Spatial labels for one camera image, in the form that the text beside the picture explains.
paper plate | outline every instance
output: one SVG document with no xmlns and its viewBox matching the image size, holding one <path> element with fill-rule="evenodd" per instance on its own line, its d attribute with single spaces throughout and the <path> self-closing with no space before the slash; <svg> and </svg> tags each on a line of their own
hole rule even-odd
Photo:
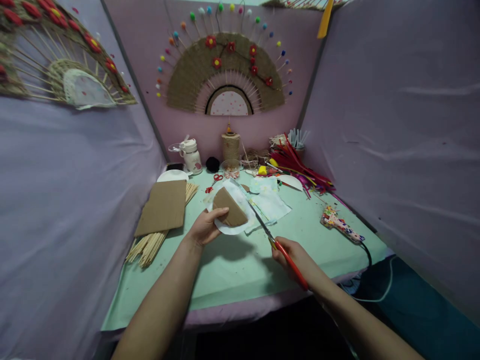
<svg viewBox="0 0 480 360">
<path fill-rule="evenodd" d="M 173 180 L 189 180 L 189 176 L 182 170 L 168 170 L 165 171 L 162 175 L 156 180 L 157 183 Z"/>
</svg>

small scissors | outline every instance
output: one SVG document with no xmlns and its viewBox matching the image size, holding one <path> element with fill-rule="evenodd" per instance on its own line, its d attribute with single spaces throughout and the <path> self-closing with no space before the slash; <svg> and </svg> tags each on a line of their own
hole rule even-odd
<svg viewBox="0 0 480 360">
<path fill-rule="evenodd" d="M 214 189 L 213 186 L 215 185 L 215 183 L 217 181 L 220 181 L 224 178 L 223 175 L 219 175 L 219 174 L 215 174 L 213 175 L 213 182 L 211 183 L 211 186 L 210 187 L 207 187 L 206 190 L 205 190 L 205 194 L 210 194 L 212 192 L 212 190 Z"/>
<path fill-rule="evenodd" d="M 267 228 L 265 223 L 262 221 L 262 218 L 260 218 L 259 213 L 255 210 L 255 208 L 252 206 L 250 201 L 248 201 L 248 205 L 250 205 L 251 209 L 255 213 L 256 218 L 260 222 L 261 227 L 263 228 L 263 230 L 265 230 L 266 236 L 268 237 L 268 241 L 270 242 L 271 247 L 274 248 L 275 250 L 280 250 L 280 252 L 285 257 L 286 262 L 288 263 L 290 268 L 293 270 L 296 276 L 296 282 L 298 283 L 298 285 L 300 285 L 300 287 L 304 291 L 307 291 L 309 289 L 309 284 L 307 283 L 307 280 L 305 280 L 305 278 L 302 276 L 302 273 L 300 272 L 297 265 L 295 265 L 294 261 L 292 260 L 290 255 L 285 251 L 284 247 L 278 241 L 275 241 L 274 237 L 272 236 L 272 233 Z"/>
</svg>

hand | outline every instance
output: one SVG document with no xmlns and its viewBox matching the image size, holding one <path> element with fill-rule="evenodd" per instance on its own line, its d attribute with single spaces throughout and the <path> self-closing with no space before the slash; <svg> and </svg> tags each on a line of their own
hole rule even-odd
<svg viewBox="0 0 480 360">
<path fill-rule="evenodd" d="M 277 236 L 276 242 L 279 242 L 288 255 L 295 263 L 298 270 L 300 270 L 302 276 L 305 278 L 308 286 L 318 293 L 322 293 L 328 290 L 331 286 L 335 286 L 332 280 L 325 274 L 322 269 L 315 263 L 305 249 L 296 241 L 289 240 L 287 238 Z M 288 265 L 285 257 L 279 250 L 271 248 L 271 255 L 287 272 L 288 277 L 296 281 L 295 273 Z"/>
<path fill-rule="evenodd" d="M 190 237 L 202 247 L 211 243 L 220 235 L 220 230 L 215 225 L 214 220 L 228 212 L 228 207 L 216 208 L 210 212 L 207 209 L 203 210 L 196 218 L 186 237 Z"/>
</svg>

purple fabric wall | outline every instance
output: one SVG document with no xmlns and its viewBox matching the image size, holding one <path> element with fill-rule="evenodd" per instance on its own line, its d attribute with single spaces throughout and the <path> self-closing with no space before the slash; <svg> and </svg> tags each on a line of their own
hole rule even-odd
<svg viewBox="0 0 480 360">
<path fill-rule="evenodd" d="M 228 116 L 207 116 L 170 108 L 166 104 L 166 99 L 158 98 L 156 95 L 155 85 L 159 75 L 157 67 L 163 65 L 167 71 L 172 69 L 168 64 L 160 62 L 160 55 L 165 54 L 165 48 L 169 46 L 167 29 L 173 32 L 164 3 L 151 0 L 105 0 L 105 4 L 121 37 L 128 60 L 145 96 L 146 105 L 165 146 L 168 148 L 171 144 L 179 143 L 186 134 L 190 134 L 197 140 L 198 150 L 203 161 L 210 156 L 221 159 L 221 134 L 227 129 Z M 180 38 L 187 46 L 190 41 L 182 31 L 180 22 L 185 21 L 192 38 L 198 39 L 197 30 L 190 21 L 190 12 L 194 11 L 200 33 L 205 36 L 205 26 L 198 14 L 198 8 L 201 6 L 206 9 L 208 5 L 211 5 L 213 9 L 216 9 L 218 5 L 217 3 L 198 1 L 167 1 L 166 4 L 172 26 L 179 32 Z M 252 9 L 253 14 L 250 21 L 245 18 L 243 22 L 246 36 L 251 34 L 255 17 L 260 16 L 261 22 L 260 25 L 257 25 L 253 38 L 258 41 L 261 25 L 266 22 L 268 28 L 266 32 L 262 30 L 263 36 L 269 31 L 273 31 L 274 38 L 267 42 L 264 38 L 260 46 L 264 47 L 273 60 L 278 58 L 281 50 L 286 50 L 283 61 L 289 59 L 290 64 L 284 66 L 280 74 L 284 84 L 289 79 L 293 81 L 292 85 L 283 88 L 287 104 L 272 111 L 256 113 L 253 116 L 231 117 L 232 129 L 242 136 L 246 148 L 266 149 L 269 146 L 269 137 L 288 132 L 297 124 L 321 44 L 321 41 L 317 39 L 317 32 L 322 13 L 285 9 L 273 11 L 272 8 L 261 6 L 247 6 L 247 9 Z M 220 18 L 222 30 L 238 29 L 239 20 L 238 13 L 235 12 L 232 15 L 229 5 L 226 4 L 225 11 Z M 281 47 L 276 47 L 277 41 L 281 41 Z M 278 60 L 277 64 L 280 67 L 282 60 Z M 288 69 L 292 69 L 291 76 L 287 76 Z M 160 77 L 164 82 L 168 82 L 165 81 L 168 77 Z M 161 93 L 163 95 L 166 95 L 166 88 L 167 86 L 162 85 Z M 288 95 L 290 90 L 293 91 L 292 96 Z M 168 155 L 172 160 L 180 160 L 180 157 L 176 156 L 177 154 L 169 153 Z"/>
<path fill-rule="evenodd" d="M 61 3 L 131 83 L 100 2 Z M 0 359 L 91 358 L 164 164 L 141 104 L 77 111 L 0 97 Z"/>
<path fill-rule="evenodd" d="M 306 161 L 480 324 L 480 3 L 356 0 L 335 13 Z"/>
</svg>

light green tablecloth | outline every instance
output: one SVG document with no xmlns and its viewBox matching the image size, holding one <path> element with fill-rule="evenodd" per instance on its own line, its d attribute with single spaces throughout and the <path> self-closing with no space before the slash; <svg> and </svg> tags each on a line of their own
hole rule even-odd
<svg viewBox="0 0 480 360">
<path fill-rule="evenodd" d="M 242 171 L 238 182 L 249 185 L 251 179 L 250 175 Z M 155 260 L 146 270 L 141 270 L 136 262 L 123 266 L 103 331 L 124 328 L 129 324 L 143 298 L 172 258 L 184 234 L 204 210 L 202 200 L 206 195 L 205 189 L 212 184 L 213 175 L 204 170 L 201 174 L 190 177 L 189 181 L 198 184 L 199 188 L 185 209 L 183 228 L 168 233 Z M 285 185 L 280 187 L 279 194 L 292 211 L 277 224 L 270 226 L 273 236 L 283 236 L 299 242 L 331 278 L 368 266 L 368 258 L 362 248 L 353 245 L 338 230 L 328 230 L 320 224 L 325 208 L 322 201 L 315 196 L 307 200 L 304 192 Z M 329 194 L 321 198 L 340 210 L 339 215 L 346 223 L 365 237 L 373 263 L 385 257 L 385 244 L 353 213 Z M 245 233 L 235 236 L 222 234 L 205 248 L 189 309 L 254 299 L 297 286 L 272 259 L 270 243 L 264 231 L 256 230 L 249 236 Z"/>
</svg>

